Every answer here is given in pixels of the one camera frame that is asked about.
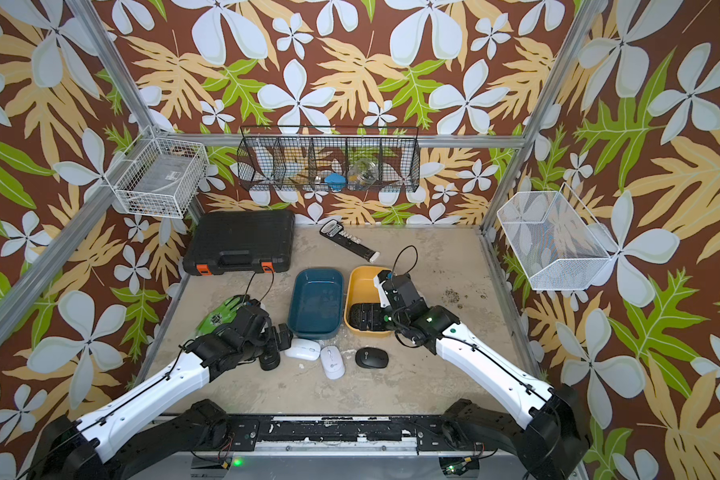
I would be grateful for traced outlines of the black mouse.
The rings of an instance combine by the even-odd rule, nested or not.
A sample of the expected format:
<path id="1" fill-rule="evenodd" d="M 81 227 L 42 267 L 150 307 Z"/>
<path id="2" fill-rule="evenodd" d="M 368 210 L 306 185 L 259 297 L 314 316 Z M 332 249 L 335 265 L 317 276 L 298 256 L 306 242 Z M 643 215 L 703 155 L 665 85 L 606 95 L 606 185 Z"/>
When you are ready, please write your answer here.
<path id="1" fill-rule="evenodd" d="M 353 304 L 349 310 L 348 325 L 359 331 L 369 331 L 372 329 L 374 320 L 373 303 L 357 303 Z"/>
<path id="2" fill-rule="evenodd" d="M 376 347 L 363 347 L 356 351 L 355 363 L 362 369 L 385 369 L 389 364 L 389 355 Z"/>
<path id="3" fill-rule="evenodd" d="M 278 351 L 264 352 L 258 357 L 258 363 L 265 372 L 275 370 L 281 363 L 281 355 Z"/>

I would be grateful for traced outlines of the yellow plastic storage box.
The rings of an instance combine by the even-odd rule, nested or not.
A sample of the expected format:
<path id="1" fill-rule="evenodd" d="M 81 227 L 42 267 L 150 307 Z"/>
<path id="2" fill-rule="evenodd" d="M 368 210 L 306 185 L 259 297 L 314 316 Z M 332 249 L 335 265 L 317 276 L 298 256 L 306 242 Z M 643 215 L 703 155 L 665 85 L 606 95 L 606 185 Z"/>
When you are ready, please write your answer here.
<path id="1" fill-rule="evenodd" d="M 392 334 L 389 330 L 360 330 L 350 324 L 350 310 L 353 305 L 379 302 L 378 290 L 373 281 L 383 270 L 387 270 L 387 267 L 364 265 L 355 268 L 350 273 L 345 299 L 344 324 L 353 334 L 360 337 L 384 338 Z"/>

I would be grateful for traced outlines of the teal plastic storage box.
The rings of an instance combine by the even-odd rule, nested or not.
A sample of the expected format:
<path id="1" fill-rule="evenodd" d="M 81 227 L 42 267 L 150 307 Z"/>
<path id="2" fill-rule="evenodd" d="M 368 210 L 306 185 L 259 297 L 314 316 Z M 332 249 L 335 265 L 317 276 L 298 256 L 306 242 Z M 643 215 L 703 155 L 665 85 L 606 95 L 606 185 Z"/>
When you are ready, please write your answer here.
<path id="1" fill-rule="evenodd" d="M 309 268 L 295 280 L 287 325 L 293 334 L 308 340 L 333 338 L 344 307 L 344 279 L 333 268 Z"/>

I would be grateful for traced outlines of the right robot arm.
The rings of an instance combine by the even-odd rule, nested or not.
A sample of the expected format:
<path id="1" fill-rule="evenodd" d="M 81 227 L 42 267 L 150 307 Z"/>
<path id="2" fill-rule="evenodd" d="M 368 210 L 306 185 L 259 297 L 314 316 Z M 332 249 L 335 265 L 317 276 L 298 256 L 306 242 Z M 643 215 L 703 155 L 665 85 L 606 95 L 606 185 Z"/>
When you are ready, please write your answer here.
<path id="1" fill-rule="evenodd" d="M 503 407 L 467 400 L 444 419 L 469 443 L 486 441 L 514 454 L 534 479 L 567 479 L 592 445 L 589 415 L 571 387 L 554 387 L 514 365 L 480 340 L 456 314 L 430 306 L 407 274 L 379 273 L 374 286 L 387 329 L 407 347 L 425 347 L 466 373 Z"/>

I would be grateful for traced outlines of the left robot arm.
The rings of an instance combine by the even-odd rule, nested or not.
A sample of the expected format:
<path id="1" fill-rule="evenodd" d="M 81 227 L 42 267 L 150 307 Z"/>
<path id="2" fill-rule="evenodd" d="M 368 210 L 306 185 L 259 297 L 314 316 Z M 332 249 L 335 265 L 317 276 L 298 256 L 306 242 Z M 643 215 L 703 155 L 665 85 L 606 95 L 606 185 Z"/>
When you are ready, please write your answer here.
<path id="1" fill-rule="evenodd" d="M 76 420 L 59 417 L 38 440 L 23 479 L 126 479 L 181 450 L 225 443 L 226 412 L 201 401 L 159 427 L 168 407 L 227 371 L 257 362 L 275 369 L 293 333 L 273 324 L 260 301 L 230 298 L 197 326 L 176 358 L 142 384 Z"/>

